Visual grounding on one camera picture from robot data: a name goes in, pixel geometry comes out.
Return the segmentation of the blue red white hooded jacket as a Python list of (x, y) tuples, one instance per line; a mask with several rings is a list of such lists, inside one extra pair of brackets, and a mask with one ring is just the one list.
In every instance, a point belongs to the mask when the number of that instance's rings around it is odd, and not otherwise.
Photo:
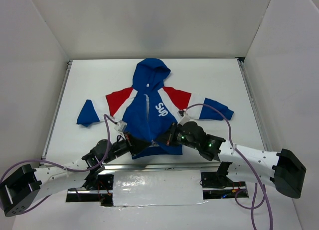
[(124, 121), (125, 130), (132, 136), (151, 142), (152, 146), (135, 156), (182, 155), (182, 147), (157, 143), (181, 117), (179, 110), (190, 107), (192, 119), (231, 120), (234, 112), (215, 100), (177, 90), (164, 85), (170, 69), (157, 58), (147, 58), (136, 65), (131, 87), (112, 92), (96, 99), (87, 99), (77, 118), (77, 124), (88, 127), (103, 121), (107, 114), (114, 121)]

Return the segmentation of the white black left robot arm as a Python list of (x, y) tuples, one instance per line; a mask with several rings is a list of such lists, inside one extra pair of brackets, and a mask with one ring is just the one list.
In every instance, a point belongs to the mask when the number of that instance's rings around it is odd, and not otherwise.
[(97, 186), (98, 174), (104, 164), (130, 153), (137, 155), (151, 145), (125, 133), (124, 139), (110, 143), (100, 140), (81, 159), (62, 167), (50, 164), (47, 168), (22, 165), (0, 184), (0, 201), (6, 217), (21, 215), (36, 201), (72, 188), (91, 190)]

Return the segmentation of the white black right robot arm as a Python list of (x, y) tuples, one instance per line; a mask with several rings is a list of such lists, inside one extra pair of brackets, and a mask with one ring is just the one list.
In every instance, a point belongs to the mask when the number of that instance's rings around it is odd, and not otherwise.
[(264, 151), (231, 144), (222, 137), (205, 133), (193, 121), (183, 125), (173, 123), (156, 141), (170, 147), (184, 145), (198, 150), (208, 161), (219, 161), (217, 181), (222, 186), (261, 181), (284, 196), (301, 197), (306, 167), (290, 150)]

